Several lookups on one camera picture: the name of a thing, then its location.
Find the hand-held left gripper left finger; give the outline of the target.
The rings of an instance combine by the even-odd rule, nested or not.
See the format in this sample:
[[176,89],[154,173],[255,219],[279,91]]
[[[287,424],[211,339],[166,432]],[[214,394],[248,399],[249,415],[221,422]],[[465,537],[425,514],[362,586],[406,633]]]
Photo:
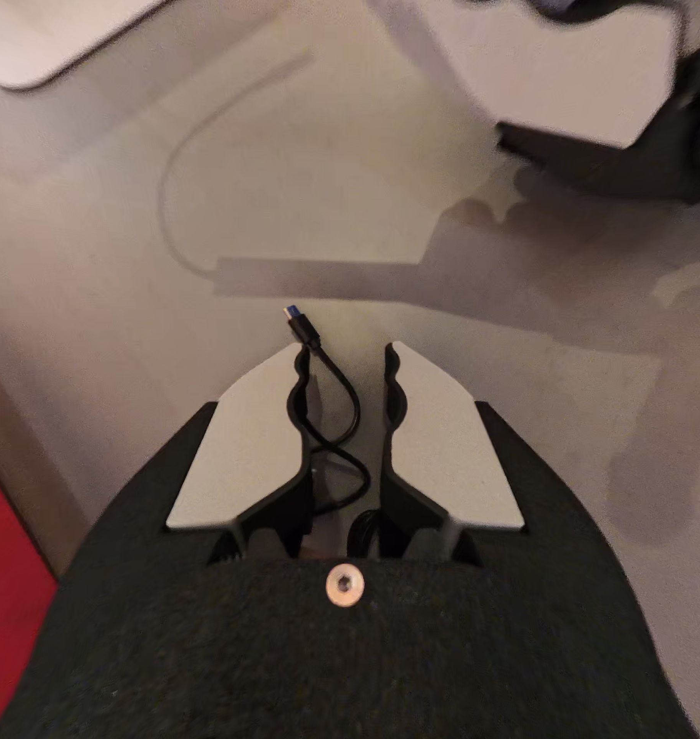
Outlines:
[[227,531],[246,552],[272,530],[289,557],[311,531],[311,439],[303,422],[310,354],[292,343],[236,381],[216,402],[168,531]]

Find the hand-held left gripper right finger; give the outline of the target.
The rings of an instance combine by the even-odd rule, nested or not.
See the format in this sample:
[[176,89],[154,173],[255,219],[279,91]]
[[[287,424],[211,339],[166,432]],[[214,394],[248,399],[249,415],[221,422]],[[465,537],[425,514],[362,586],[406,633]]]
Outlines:
[[385,348],[379,554],[421,531],[443,557],[467,531],[523,533],[525,520],[474,396],[400,341]]

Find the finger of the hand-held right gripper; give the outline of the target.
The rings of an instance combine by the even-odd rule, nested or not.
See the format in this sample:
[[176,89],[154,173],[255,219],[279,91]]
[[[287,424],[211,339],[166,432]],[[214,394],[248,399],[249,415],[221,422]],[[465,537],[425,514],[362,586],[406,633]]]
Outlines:
[[677,2],[379,2],[397,49],[475,119],[616,149],[675,90]]

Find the white tablet stand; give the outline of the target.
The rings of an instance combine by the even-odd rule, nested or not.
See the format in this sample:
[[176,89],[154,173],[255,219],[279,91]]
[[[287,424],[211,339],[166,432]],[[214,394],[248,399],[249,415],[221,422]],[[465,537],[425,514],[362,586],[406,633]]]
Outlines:
[[47,81],[164,1],[0,1],[0,87]]

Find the red plastic bin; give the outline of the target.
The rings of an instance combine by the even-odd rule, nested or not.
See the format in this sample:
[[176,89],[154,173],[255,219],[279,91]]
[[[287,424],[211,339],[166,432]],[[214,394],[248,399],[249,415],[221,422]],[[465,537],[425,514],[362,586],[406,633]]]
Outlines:
[[57,581],[0,487],[0,718],[15,693]]

